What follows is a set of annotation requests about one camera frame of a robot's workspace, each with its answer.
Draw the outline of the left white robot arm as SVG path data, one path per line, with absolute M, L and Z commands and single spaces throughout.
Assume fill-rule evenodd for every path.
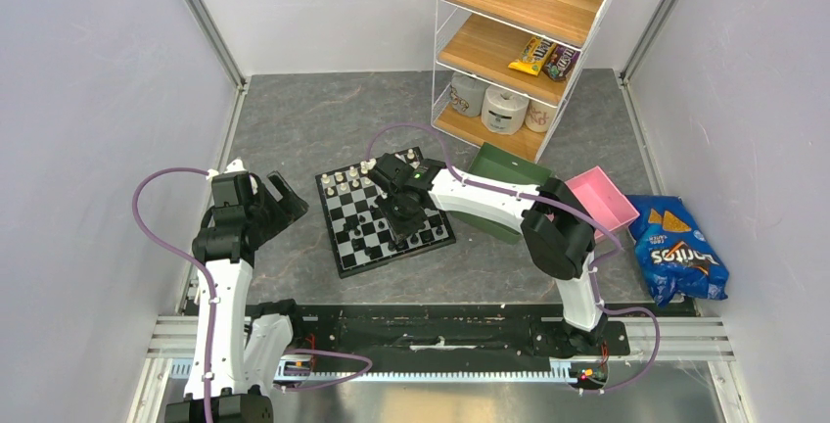
M 257 305 L 246 314 L 255 252 L 307 213 L 277 171 L 265 179 L 241 160 L 209 177 L 213 204 L 192 242 L 199 273 L 194 362 L 181 402 L 167 422 L 272 422 L 269 390 L 282 353 L 300 350 L 307 328 L 293 300 Z

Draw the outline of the black white chessboard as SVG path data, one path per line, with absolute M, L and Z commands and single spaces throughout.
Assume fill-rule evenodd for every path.
M 367 176 L 374 163 L 361 161 L 314 176 L 336 269 L 342 279 L 456 241 L 447 214 L 427 209 L 424 226 L 397 243 L 376 206 L 385 193 Z

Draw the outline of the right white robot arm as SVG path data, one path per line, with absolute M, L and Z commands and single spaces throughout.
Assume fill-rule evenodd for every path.
M 599 223 L 562 180 L 510 184 L 426 159 L 418 165 L 384 154 L 368 165 L 382 192 L 376 205 L 397 243 L 420 230 L 427 210 L 462 212 L 521 233 L 533 264 L 555 280 L 567 345 L 591 353 L 605 337 L 607 314 L 589 279 Z

